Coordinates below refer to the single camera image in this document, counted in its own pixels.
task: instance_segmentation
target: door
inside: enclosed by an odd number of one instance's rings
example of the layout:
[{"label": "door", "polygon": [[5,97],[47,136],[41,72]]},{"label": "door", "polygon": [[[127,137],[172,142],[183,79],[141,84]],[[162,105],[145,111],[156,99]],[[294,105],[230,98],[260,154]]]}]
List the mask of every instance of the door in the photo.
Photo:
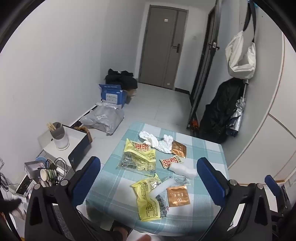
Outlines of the door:
[{"label": "door", "polygon": [[208,16],[208,20],[207,20],[207,30],[206,30],[206,34],[205,34],[205,41],[204,41],[204,45],[203,45],[203,49],[202,49],[202,55],[200,57],[200,64],[198,66],[198,70],[197,70],[197,75],[195,77],[195,81],[194,81],[194,85],[191,91],[191,95],[190,95],[190,102],[191,104],[194,103],[194,100],[197,96],[197,90],[200,86],[200,82],[201,82],[201,74],[202,71],[204,71],[205,69],[205,63],[206,63],[206,59],[210,54],[210,45],[209,43],[212,42],[212,36],[213,36],[213,27],[214,27],[214,19],[215,19],[215,8],[213,8]]},{"label": "door", "polygon": [[217,46],[217,39],[220,27],[221,2],[222,0],[216,0],[215,7],[209,13],[203,54],[201,56],[196,80],[190,96],[190,100],[192,102],[192,109],[190,112],[188,127],[190,126],[193,117],[195,116],[198,104],[202,97],[202,93],[207,82],[214,55],[216,51],[219,50],[219,47]]},{"label": "door", "polygon": [[187,11],[150,6],[139,81],[172,89],[183,45]]}]

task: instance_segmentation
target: door handle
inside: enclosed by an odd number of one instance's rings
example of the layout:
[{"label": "door handle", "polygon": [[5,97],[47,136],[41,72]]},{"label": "door handle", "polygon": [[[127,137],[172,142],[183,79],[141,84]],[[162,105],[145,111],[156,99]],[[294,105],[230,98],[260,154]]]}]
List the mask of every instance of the door handle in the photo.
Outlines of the door handle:
[{"label": "door handle", "polygon": [[177,46],[173,46],[173,49],[177,49],[177,53],[179,53],[179,50],[180,50],[180,44],[178,44]]}]

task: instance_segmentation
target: cabinet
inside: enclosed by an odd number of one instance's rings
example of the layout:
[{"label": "cabinet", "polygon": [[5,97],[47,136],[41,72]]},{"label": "cabinet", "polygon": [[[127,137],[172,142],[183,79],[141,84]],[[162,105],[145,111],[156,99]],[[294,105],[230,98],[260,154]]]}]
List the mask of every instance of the cabinet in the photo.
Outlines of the cabinet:
[{"label": "cabinet", "polygon": [[296,136],[296,54],[285,37],[285,59],[283,73],[270,114]]},{"label": "cabinet", "polygon": [[[296,139],[272,117],[267,116],[250,146],[229,168],[229,176],[238,183],[264,183],[265,176],[275,177],[295,151]],[[278,177],[286,175],[286,178],[291,171],[287,175],[286,171],[282,171]]]}]

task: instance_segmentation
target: small box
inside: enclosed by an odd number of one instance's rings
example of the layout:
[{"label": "small box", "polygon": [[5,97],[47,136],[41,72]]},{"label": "small box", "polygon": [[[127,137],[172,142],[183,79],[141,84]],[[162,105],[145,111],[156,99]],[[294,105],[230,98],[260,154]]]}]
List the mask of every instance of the small box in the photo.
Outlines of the small box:
[{"label": "small box", "polygon": [[102,99],[104,102],[118,104],[121,107],[126,103],[127,92],[120,85],[102,85]]},{"label": "small box", "polygon": [[30,179],[40,177],[40,169],[45,168],[45,163],[43,161],[31,161],[25,162],[25,171]]},{"label": "small box", "polygon": [[63,158],[67,165],[75,170],[90,146],[89,137],[85,131],[75,130],[65,125],[63,127],[70,142],[66,150],[57,149],[49,130],[39,136],[38,141],[49,159],[54,161],[56,158]]}]

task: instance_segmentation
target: paper cup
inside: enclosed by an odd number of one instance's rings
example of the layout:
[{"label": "paper cup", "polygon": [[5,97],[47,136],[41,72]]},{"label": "paper cup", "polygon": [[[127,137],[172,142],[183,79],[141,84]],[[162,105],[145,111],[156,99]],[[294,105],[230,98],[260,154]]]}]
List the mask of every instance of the paper cup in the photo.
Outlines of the paper cup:
[{"label": "paper cup", "polygon": [[41,169],[40,170],[40,176],[43,181],[49,181],[53,180],[57,176],[57,171],[56,170],[46,170],[46,169]]}]

